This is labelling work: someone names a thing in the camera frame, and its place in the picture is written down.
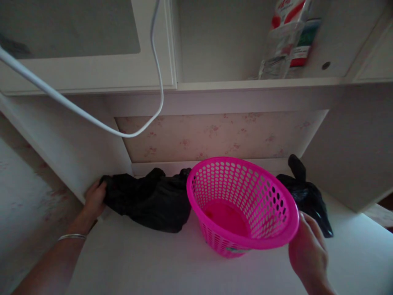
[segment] black plastic bag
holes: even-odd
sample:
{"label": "black plastic bag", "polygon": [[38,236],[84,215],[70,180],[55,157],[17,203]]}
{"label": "black plastic bag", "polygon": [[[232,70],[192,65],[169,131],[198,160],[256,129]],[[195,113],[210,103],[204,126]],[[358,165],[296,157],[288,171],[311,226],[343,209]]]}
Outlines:
{"label": "black plastic bag", "polygon": [[289,156],[288,165],[295,178],[279,174],[277,179],[289,190],[299,210],[314,218],[325,238],[333,237],[333,230],[328,220],[325,202],[321,192],[311,182],[306,182],[306,168],[294,154]]}
{"label": "black plastic bag", "polygon": [[146,177],[136,179],[128,174],[103,176],[107,183],[104,203],[120,215],[151,229],[177,233],[190,216],[186,184],[191,169],[166,177],[154,168]]}

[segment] wrist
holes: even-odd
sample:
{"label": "wrist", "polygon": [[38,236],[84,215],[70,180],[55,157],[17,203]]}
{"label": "wrist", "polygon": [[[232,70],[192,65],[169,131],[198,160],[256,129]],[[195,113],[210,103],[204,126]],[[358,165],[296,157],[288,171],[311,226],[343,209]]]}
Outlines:
{"label": "wrist", "polygon": [[66,234],[83,234],[87,235],[93,226],[96,218],[87,212],[82,210],[75,220],[69,226]]}
{"label": "wrist", "polygon": [[336,294],[327,277],[313,278],[301,280],[304,288],[309,295],[334,295]]}

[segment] glass panel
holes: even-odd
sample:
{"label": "glass panel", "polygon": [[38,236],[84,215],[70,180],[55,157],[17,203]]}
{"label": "glass panel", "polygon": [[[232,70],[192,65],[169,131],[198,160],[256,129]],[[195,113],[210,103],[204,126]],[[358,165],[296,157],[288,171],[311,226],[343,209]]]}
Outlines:
{"label": "glass panel", "polygon": [[140,52],[131,0],[0,0],[0,44],[18,59]]}

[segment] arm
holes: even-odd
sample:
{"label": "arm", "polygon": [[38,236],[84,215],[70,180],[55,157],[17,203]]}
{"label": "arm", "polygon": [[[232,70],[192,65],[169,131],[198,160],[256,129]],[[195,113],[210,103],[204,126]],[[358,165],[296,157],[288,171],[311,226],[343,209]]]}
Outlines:
{"label": "arm", "polygon": [[300,213],[300,225],[289,243],[289,260],[309,295],[335,295],[328,281],[328,252],[317,222]]}
{"label": "arm", "polygon": [[[86,203],[66,234],[87,235],[95,220],[105,209],[106,183],[94,183],[86,193]],[[64,294],[71,281],[84,240],[66,238],[58,241],[34,266],[12,295]]]}

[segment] floral wallpaper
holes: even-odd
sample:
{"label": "floral wallpaper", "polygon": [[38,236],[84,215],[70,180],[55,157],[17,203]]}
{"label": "floral wallpaper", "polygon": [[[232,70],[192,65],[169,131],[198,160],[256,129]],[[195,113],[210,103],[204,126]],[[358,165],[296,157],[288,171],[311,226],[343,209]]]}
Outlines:
{"label": "floral wallpaper", "polygon": [[0,294],[10,294],[82,205],[0,113]]}
{"label": "floral wallpaper", "polygon": [[[327,110],[159,116],[139,136],[125,138],[133,163],[195,161],[228,156],[286,158],[307,146]],[[149,117],[115,118],[132,133]]]}

